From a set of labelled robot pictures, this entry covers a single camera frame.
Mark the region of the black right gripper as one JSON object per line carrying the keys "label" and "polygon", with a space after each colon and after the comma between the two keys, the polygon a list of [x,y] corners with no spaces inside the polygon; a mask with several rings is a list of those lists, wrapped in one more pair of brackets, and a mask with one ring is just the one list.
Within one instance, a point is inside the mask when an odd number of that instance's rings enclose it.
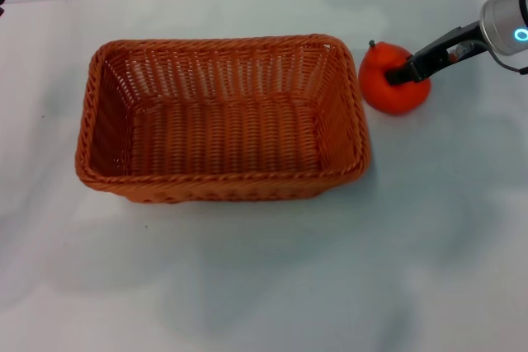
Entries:
{"label": "black right gripper", "polygon": [[[469,45],[460,44],[469,31]],[[389,69],[385,78],[391,86],[424,82],[433,74],[467,59],[471,53],[492,51],[493,48],[486,41],[480,23],[476,21],[470,26],[458,26],[418,50],[408,57],[403,65]]]}

